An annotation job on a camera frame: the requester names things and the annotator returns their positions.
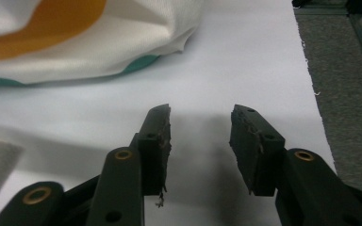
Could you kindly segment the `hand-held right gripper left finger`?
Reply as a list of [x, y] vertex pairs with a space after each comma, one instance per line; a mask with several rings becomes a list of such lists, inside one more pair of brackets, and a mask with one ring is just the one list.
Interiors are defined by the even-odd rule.
[[170, 114], [168, 104], [151, 108], [133, 141], [140, 153], [144, 196], [160, 195], [165, 190], [172, 148]]

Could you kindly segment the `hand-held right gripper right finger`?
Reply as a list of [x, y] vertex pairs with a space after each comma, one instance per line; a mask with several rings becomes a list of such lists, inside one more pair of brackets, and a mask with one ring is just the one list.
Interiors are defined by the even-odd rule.
[[231, 113], [230, 146], [250, 193], [271, 197], [285, 139], [255, 110], [235, 105]]

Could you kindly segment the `white patterned tote bag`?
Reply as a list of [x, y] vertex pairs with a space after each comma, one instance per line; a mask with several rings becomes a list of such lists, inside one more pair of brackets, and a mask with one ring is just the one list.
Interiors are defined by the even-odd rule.
[[18, 137], [90, 126], [89, 90], [184, 50], [205, 0], [0, 0], [0, 190], [24, 152]]

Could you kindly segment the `white table mat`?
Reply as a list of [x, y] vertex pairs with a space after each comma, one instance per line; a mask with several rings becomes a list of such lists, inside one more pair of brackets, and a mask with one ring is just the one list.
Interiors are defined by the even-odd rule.
[[148, 110], [171, 108], [167, 191], [145, 202], [146, 226], [280, 226], [253, 197], [229, 146], [235, 105], [259, 111], [289, 147], [331, 158], [289, 0], [206, 0], [185, 49], [130, 74], [0, 87], [0, 138], [24, 148], [0, 211], [38, 181], [73, 187], [127, 145]]

